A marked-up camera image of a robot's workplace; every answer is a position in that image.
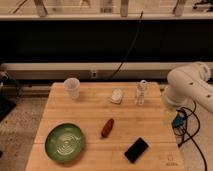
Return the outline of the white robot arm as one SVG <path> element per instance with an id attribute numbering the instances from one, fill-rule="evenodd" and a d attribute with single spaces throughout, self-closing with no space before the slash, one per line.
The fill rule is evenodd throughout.
<path id="1" fill-rule="evenodd" d="M 171 70 L 167 75 L 168 85 L 162 93 L 164 104 L 168 108 L 178 108 L 188 99 L 213 114 L 213 86 L 207 81 L 211 70 L 204 62 L 194 62 Z"/>

